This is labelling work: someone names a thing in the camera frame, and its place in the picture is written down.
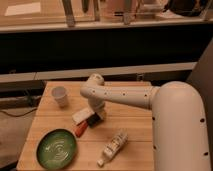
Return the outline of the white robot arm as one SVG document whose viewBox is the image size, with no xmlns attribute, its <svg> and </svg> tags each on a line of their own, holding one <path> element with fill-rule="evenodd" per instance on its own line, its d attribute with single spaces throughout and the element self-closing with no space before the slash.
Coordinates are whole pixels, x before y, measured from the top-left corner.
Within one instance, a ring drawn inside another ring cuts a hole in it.
<svg viewBox="0 0 213 171">
<path fill-rule="evenodd" d="M 107 101 L 152 111 L 154 171 L 212 171 L 205 107 L 193 86 L 113 87 L 93 74 L 80 94 L 95 111 Z"/>
</svg>

